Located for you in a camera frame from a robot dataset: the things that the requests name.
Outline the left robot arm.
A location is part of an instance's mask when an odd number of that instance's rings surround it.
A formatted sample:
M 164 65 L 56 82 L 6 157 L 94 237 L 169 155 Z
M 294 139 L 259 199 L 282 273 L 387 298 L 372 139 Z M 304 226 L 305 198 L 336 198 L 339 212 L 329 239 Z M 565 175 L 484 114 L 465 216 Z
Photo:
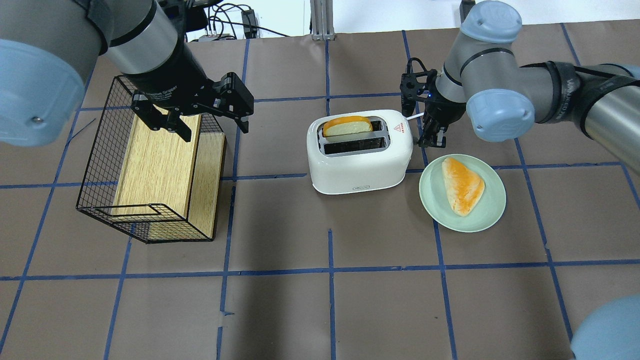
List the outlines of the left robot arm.
M 54 142 L 78 109 L 98 57 L 135 86 L 130 109 L 149 130 L 189 142 L 183 116 L 233 119 L 249 132 L 254 96 L 229 72 L 207 77 L 185 43 L 186 20 L 158 0 L 3 0 L 0 6 L 1 141 Z

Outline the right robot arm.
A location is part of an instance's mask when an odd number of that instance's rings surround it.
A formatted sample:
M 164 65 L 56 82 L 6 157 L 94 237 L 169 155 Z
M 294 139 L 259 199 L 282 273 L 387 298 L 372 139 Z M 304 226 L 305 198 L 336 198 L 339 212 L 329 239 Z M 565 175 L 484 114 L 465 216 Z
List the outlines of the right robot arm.
M 636 65 L 546 61 L 518 66 L 512 43 L 522 28 L 501 1 L 461 3 L 461 29 L 441 72 L 413 92 L 424 94 L 423 147 L 446 145 L 444 133 L 462 114 L 483 141 L 517 140 L 533 125 L 573 123 L 620 161 L 639 171 L 639 68 Z

